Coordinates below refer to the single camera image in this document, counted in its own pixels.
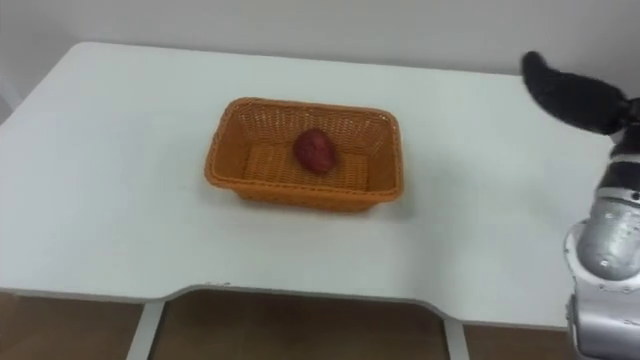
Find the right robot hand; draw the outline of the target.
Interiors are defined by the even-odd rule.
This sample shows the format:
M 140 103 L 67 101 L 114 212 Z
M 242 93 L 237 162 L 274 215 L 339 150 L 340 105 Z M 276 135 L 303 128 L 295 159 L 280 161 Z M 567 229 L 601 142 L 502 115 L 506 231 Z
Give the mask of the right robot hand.
M 539 52 L 522 56 L 520 73 L 533 100 L 563 123 L 601 135 L 639 124 L 638 98 L 602 80 L 552 68 Z

